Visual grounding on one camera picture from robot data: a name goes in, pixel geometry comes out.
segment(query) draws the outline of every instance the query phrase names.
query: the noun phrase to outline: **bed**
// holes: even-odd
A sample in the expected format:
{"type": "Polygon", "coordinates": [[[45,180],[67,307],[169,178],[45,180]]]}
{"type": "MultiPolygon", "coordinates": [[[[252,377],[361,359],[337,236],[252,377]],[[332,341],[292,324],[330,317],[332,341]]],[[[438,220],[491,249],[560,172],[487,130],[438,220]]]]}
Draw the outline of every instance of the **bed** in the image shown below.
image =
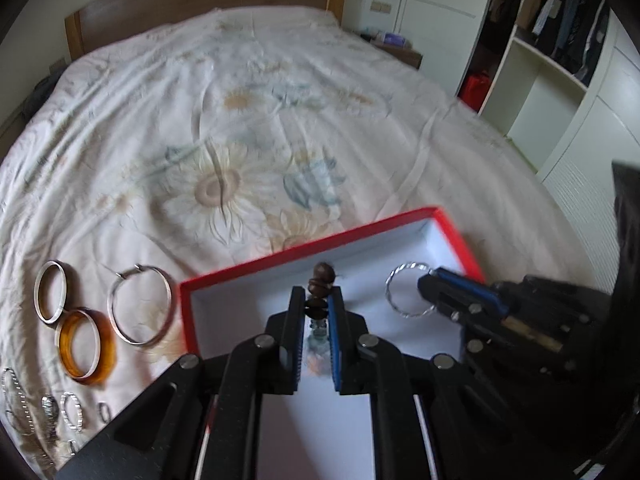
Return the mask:
{"type": "MultiPolygon", "coordinates": [[[[35,436],[3,426],[52,476],[184,352],[175,315],[137,349],[114,338],[98,383],[65,375],[33,285],[72,269],[71,306],[106,314],[116,272],[187,279],[424,205],[453,218],[489,280],[590,284],[574,232],[516,151],[457,99],[339,27],[344,0],[97,0],[66,19],[72,57],[0,167],[0,366],[35,436]],[[44,437],[40,398],[78,396],[84,430],[44,437]]],[[[119,292],[144,337],[166,315],[143,275],[119,292]]],[[[92,343],[78,337],[86,365],[92,343]]]]}

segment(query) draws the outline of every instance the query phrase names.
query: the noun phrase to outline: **red bag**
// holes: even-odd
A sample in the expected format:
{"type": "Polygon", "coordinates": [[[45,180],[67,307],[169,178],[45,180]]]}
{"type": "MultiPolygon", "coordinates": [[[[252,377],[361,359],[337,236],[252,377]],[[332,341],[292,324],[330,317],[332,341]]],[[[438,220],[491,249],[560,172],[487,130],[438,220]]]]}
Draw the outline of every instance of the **red bag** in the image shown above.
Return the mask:
{"type": "Polygon", "coordinates": [[[491,79],[487,72],[469,74],[458,96],[472,110],[479,112],[486,95],[489,93],[489,88],[491,88],[491,79]]]}

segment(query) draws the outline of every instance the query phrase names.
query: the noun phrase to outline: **wall outlet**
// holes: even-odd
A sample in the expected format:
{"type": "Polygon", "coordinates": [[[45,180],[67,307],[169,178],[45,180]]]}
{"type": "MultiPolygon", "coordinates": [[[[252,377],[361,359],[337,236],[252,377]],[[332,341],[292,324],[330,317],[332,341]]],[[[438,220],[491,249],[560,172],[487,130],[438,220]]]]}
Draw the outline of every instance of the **wall outlet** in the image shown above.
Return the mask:
{"type": "Polygon", "coordinates": [[[379,2],[377,0],[373,0],[371,2],[370,10],[372,10],[372,12],[381,12],[382,14],[391,14],[392,7],[393,6],[391,4],[386,4],[385,2],[379,2]]]}

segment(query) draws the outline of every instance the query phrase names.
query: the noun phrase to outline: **wooden nightstand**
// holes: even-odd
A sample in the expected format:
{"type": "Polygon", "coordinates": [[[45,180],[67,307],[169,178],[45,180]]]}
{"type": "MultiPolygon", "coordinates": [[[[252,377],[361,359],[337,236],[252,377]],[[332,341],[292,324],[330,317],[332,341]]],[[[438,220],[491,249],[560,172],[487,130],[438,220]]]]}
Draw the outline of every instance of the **wooden nightstand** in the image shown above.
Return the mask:
{"type": "Polygon", "coordinates": [[[414,67],[416,70],[420,68],[422,63],[422,54],[416,52],[412,48],[404,48],[402,46],[393,46],[378,41],[372,41],[371,44],[380,50],[384,50],[403,63],[414,67]]]}

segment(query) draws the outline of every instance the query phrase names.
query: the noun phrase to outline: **brown bead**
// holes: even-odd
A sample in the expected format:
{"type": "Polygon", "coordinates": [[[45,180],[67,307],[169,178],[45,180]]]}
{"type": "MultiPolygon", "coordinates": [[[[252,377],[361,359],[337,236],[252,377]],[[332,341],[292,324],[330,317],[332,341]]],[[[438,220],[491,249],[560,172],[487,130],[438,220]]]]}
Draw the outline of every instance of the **brown bead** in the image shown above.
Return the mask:
{"type": "Polygon", "coordinates": [[[309,286],[307,290],[315,298],[326,298],[331,294],[331,285],[327,285],[320,280],[312,278],[311,280],[309,280],[309,286]]]}
{"type": "Polygon", "coordinates": [[[305,301],[305,306],[309,308],[329,308],[329,305],[322,298],[309,298],[305,301]]]}
{"type": "Polygon", "coordinates": [[[326,319],[329,316],[329,311],[325,308],[319,308],[316,306],[306,307],[305,314],[310,319],[326,319]]]}
{"type": "Polygon", "coordinates": [[[314,278],[324,283],[333,283],[335,281],[335,270],[328,263],[321,262],[314,267],[314,278]]]}

